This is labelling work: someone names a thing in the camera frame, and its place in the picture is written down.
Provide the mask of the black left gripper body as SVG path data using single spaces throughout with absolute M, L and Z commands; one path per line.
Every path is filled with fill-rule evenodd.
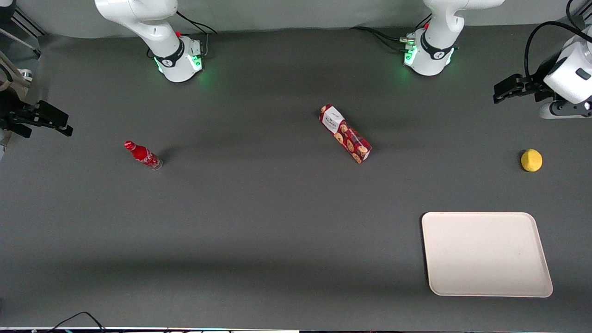
M 536 103 L 539 103 L 544 99 L 555 99 L 557 94 L 543 81 L 546 76 L 547 73 L 543 72 L 531 74 L 529 77 L 526 77 L 525 75 L 522 78 L 522 84 L 524 86 L 521 97 L 533 95 Z

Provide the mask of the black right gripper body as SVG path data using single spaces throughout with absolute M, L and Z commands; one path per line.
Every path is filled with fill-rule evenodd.
M 29 138 L 32 130 L 27 127 L 42 127 L 40 120 L 36 120 L 36 109 L 39 101 L 35 104 L 24 103 L 16 95 L 2 95 L 0 98 L 0 122 L 1 129 Z

